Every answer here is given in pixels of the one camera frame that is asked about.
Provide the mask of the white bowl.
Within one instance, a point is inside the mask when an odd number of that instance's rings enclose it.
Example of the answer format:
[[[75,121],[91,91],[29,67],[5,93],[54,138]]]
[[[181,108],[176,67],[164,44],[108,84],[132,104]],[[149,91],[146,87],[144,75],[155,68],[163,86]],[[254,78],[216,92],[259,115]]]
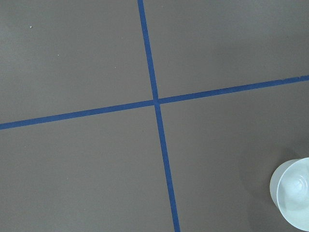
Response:
[[[309,230],[309,159],[292,159],[271,176],[270,196],[283,218],[292,226]]]

